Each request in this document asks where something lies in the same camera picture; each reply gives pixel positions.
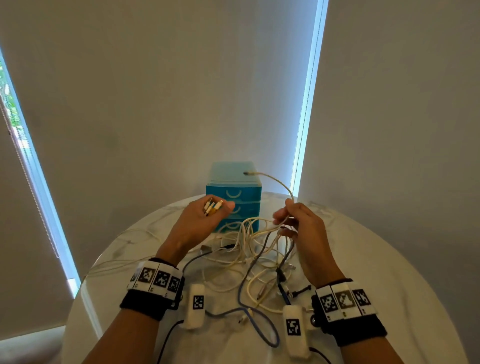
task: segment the blue drawer unit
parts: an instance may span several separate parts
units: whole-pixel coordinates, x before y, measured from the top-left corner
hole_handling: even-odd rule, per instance
[[[215,162],[212,165],[210,180],[205,187],[206,194],[214,194],[227,201],[235,201],[236,204],[232,214],[222,220],[217,230],[229,223],[237,226],[238,230],[240,222],[246,218],[258,217],[260,213],[262,183],[258,176],[243,174],[246,171],[256,171],[252,162]],[[257,231],[258,222],[253,227]]]

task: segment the person's right hand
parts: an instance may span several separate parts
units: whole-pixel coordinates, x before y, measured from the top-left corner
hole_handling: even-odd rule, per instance
[[[300,264],[309,282],[319,288],[345,278],[330,250],[324,221],[304,204],[295,204],[289,198],[285,200],[285,207],[273,214],[274,224],[281,224],[288,216],[284,224],[296,231],[284,228],[280,234],[292,238],[297,245]]]

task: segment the person's left hand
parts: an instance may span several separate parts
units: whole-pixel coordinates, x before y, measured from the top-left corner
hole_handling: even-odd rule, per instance
[[[222,207],[213,215],[205,216],[203,208],[209,199],[223,200],[211,194],[190,202],[173,225],[167,239],[158,249],[157,257],[177,265],[188,251],[205,240],[235,208],[235,202],[223,200]]]

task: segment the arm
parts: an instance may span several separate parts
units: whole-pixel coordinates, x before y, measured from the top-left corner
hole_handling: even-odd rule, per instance
[[[204,216],[203,207],[216,196],[205,196],[190,203],[173,226],[156,257],[177,265],[190,249],[205,240],[218,223],[235,207],[234,202],[225,202],[212,216]],[[147,364],[152,361],[158,321],[139,312],[121,309],[83,364]]]
[[[274,223],[280,224],[291,216],[285,224],[296,231],[282,229],[281,234],[291,237],[297,245],[303,272],[316,288],[345,278],[337,266],[323,220],[308,207],[292,200],[285,201],[285,207],[274,213]],[[372,338],[340,348],[346,364],[403,364],[398,354],[386,338]]]

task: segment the white marble surface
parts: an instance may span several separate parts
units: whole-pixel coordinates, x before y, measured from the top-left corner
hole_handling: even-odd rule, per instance
[[[146,216],[132,228],[148,229],[163,241],[179,217],[189,198]],[[284,205],[287,196],[263,193],[260,216],[271,218],[272,213]],[[325,221],[333,255],[346,274],[359,282],[379,311],[379,317],[388,331],[388,339],[405,363],[463,364],[468,363],[455,327],[435,293],[407,260],[372,231],[348,217],[324,206],[307,204]],[[100,256],[96,264],[111,259],[141,259],[153,255],[158,241],[141,231],[132,231],[115,240]],[[195,256],[189,254],[179,265]],[[291,290],[304,287],[307,282],[298,266],[289,280]],[[200,267],[207,264],[199,259],[186,271],[186,289],[191,283],[201,282]],[[102,269],[114,267],[106,263]],[[136,264],[88,276],[70,312],[65,329],[62,349],[63,364],[81,363],[108,328],[119,311],[119,304],[126,292],[126,284]],[[216,279],[218,284],[240,279],[239,274]],[[236,290],[216,293],[207,289],[207,310],[217,313],[237,307]],[[296,302],[308,306],[310,293],[299,296]],[[266,301],[271,307],[281,308],[282,299],[277,295]],[[183,318],[184,308],[168,311],[160,324],[157,338],[159,345],[170,326]],[[281,315],[269,314],[283,340]],[[164,363],[289,363],[284,345],[278,349],[268,347],[252,326],[239,325],[239,316],[225,319],[205,319],[204,326],[196,331],[176,328],[168,341],[162,362]],[[268,327],[258,318],[260,326]],[[342,363],[335,340],[320,330],[309,331],[309,344],[321,350],[333,364]],[[312,354],[309,361],[319,363]]]

